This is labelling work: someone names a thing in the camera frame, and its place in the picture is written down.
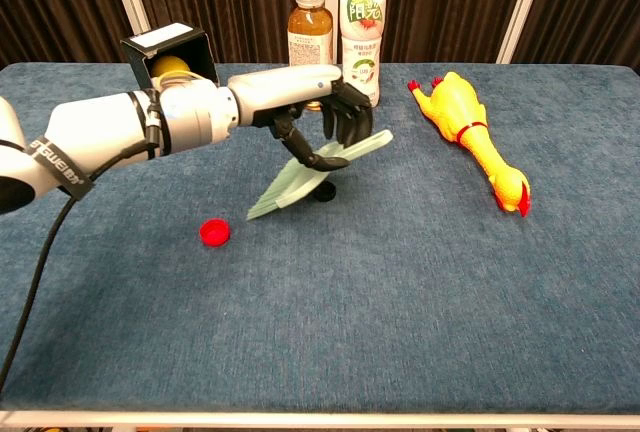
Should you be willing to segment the yellow rubber chicken toy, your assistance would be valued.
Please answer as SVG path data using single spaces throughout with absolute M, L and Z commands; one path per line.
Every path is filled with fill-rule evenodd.
M 531 208 L 532 193 L 525 174 L 509 165 L 494 146 L 489 134 L 487 112 L 474 87 L 454 71 L 432 81 L 426 95 L 416 80 L 407 83 L 421 114 L 441 136 L 468 150 L 483 169 L 498 206 L 525 217 Z

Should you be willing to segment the black cardboard box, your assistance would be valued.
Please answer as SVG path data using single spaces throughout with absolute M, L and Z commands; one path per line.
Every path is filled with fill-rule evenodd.
M 163 56 L 178 57 L 191 72 L 220 84 L 209 38 L 200 27 L 176 22 L 122 39 L 120 44 L 140 89 L 151 87 L 152 68 Z

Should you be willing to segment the red bottle cap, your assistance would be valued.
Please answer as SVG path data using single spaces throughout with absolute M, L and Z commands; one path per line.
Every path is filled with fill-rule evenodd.
M 220 247 L 230 240 L 231 227 L 222 218 L 211 218 L 201 224 L 199 237 L 205 246 Z

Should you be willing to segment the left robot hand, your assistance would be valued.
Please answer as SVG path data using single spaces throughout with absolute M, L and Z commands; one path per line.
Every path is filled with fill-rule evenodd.
M 347 83 L 335 65 L 298 65 L 235 75 L 227 82 L 242 126 L 267 127 L 302 165 L 320 172 L 350 161 L 325 157 L 311 148 L 294 121 L 312 102 L 320 105 L 323 133 L 349 147 L 372 134 L 373 106 L 367 95 Z

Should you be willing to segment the yellow ball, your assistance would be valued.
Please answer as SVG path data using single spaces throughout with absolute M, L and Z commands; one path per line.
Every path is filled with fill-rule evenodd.
M 160 56 L 151 66 L 151 76 L 160 77 L 167 72 L 189 72 L 189 65 L 181 58 L 173 55 Z

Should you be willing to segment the white drink bottle yellow cap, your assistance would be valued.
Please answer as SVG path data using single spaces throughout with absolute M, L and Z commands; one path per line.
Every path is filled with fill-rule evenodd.
M 343 78 L 377 106 L 386 0 L 339 0 Z

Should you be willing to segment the blue table cloth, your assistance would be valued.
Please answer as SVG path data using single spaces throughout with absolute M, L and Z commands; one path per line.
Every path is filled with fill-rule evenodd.
M 3 409 L 640 414 L 640 75 L 459 64 L 532 190 L 500 210 L 386 64 L 384 148 L 256 220 L 265 129 L 105 173 L 48 257 Z M 211 218 L 230 240 L 205 246 Z

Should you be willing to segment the amber tea bottle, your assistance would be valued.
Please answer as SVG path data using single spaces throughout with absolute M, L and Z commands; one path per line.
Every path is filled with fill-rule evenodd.
M 331 64 L 333 16 L 325 0 L 295 1 L 287 25 L 289 65 Z

